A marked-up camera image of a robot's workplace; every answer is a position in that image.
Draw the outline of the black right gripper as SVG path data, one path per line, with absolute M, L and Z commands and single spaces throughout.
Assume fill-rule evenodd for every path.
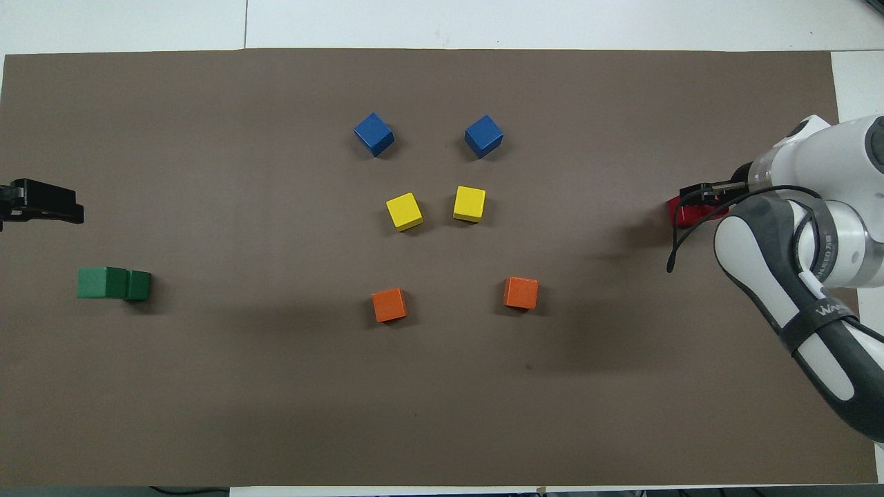
M 725 183 L 701 182 L 680 189 L 682 206 L 720 206 L 749 192 L 749 170 L 752 164 L 740 166 Z M 721 186 L 721 201 L 717 187 Z

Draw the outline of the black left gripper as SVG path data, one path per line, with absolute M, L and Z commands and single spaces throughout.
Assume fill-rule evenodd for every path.
M 84 223 L 84 208 L 76 204 L 76 192 L 34 179 L 13 180 L 13 186 L 1 186 L 1 231 L 4 222 L 28 222 L 30 220 L 62 221 L 70 224 Z M 36 208 L 34 206 L 60 206 L 60 208 Z

